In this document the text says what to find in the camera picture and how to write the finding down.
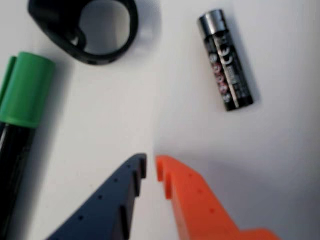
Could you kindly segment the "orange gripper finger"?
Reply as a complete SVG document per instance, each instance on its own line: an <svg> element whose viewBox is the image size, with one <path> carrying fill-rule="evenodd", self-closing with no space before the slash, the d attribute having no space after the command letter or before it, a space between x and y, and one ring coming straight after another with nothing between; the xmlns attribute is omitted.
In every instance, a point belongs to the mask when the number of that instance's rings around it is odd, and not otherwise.
<svg viewBox="0 0 320 240"><path fill-rule="evenodd" d="M197 171L168 155L156 156L157 179L173 207L181 240L277 240L265 228L241 230Z"/></svg>

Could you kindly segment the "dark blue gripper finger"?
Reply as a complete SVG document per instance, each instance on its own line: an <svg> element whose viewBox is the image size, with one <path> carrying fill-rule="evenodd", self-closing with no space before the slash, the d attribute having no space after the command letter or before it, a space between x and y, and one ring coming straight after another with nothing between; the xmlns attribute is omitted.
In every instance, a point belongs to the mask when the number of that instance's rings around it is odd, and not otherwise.
<svg viewBox="0 0 320 240"><path fill-rule="evenodd" d="M146 177L147 155L133 155L49 239L128 240L135 200Z"/></svg>

